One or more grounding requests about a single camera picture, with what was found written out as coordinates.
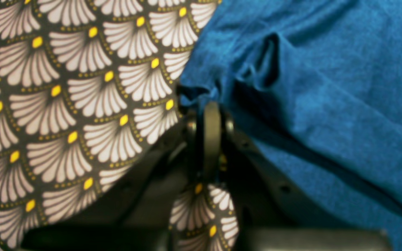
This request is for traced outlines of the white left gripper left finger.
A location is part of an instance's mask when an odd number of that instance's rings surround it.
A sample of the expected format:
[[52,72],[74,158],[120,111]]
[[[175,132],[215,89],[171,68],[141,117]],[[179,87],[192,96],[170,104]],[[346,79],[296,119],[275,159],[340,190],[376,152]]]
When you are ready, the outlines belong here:
[[31,230],[26,251],[167,251],[173,202],[191,182],[216,180],[221,113],[208,103],[169,129],[94,204],[59,224]]

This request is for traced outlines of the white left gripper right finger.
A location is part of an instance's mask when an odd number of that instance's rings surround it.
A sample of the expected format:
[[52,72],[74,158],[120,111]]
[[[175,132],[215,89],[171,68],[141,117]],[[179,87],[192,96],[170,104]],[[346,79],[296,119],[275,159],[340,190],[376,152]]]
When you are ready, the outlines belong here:
[[225,183],[236,210],[235,251],[390,251],[381,230],[362,230],[313,202],[222,116]]

